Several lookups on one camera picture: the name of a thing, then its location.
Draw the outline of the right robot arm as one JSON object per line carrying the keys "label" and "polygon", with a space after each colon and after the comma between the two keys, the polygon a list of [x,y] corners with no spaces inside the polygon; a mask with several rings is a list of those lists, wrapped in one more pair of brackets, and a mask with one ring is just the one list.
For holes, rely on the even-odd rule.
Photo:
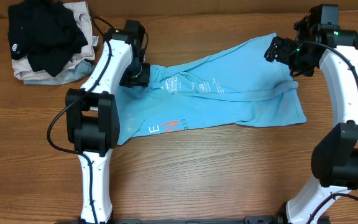
{"label": "right robot arm", "polygon": [[271,222],[328,223],[326,210],[358,189],[358,33],[341,28],[336,4],[312,7],[294,28],[295,39],[273,38],[264,57],[287,65],[292,77],[322,71],[333,128],[313,150],[311,178]]}

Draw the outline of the light blue printed t-shirt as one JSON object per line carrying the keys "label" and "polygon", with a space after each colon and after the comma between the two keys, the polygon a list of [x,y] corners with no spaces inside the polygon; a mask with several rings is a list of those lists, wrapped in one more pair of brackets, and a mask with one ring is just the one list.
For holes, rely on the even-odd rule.
{"label": "light blue printed t-shirt", "polygon": [[224,124],[288,126],[306,121],[288,67],[266,61],[273,35],[190,63],[150,68],[147,87],[116,93],[119,144],[139,136]]}

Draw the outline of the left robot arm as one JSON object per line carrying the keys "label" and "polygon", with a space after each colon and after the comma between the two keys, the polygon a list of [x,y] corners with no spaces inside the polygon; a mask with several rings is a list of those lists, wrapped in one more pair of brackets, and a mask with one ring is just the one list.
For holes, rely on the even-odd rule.
{"label": "left robot arm", "polygon": [[118,87],[146,87],[148,36],[139,21],[103,35],[103,52],[89,79],[65,98],[68,140],[81,163],[83,206],[78,223],[110,223],[109,162],[120,133],[116,106]]}

